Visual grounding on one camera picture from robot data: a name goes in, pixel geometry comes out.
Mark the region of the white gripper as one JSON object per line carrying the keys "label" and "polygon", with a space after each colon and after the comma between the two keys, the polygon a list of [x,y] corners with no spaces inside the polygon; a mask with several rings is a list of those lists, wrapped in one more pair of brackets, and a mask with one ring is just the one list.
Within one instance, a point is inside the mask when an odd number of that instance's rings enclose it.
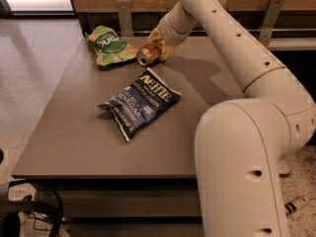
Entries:
{"label": "white gripper", "polygon": [[180,34],[175,30],[170,23],[169,15],[166,14],[159,21],[157,29],[150,33],[147,41],[150,47],[160,48],[159,60],[163,62],[175,52],[177,45],[181,44],[186,38],[187,35]]}

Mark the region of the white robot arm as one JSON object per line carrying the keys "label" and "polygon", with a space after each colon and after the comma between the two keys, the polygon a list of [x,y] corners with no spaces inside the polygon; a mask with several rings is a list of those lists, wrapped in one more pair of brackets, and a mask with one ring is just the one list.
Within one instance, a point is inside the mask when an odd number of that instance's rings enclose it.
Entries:
{"label": "white robot arm", "polygon": [[223,8],[223,0],[179,0],[155,35],[178,45],[201,24],[241,99],[200,118],[195,162],[205,237],[290,237],[278,162],[315,131],[316,108],[285,65]]}

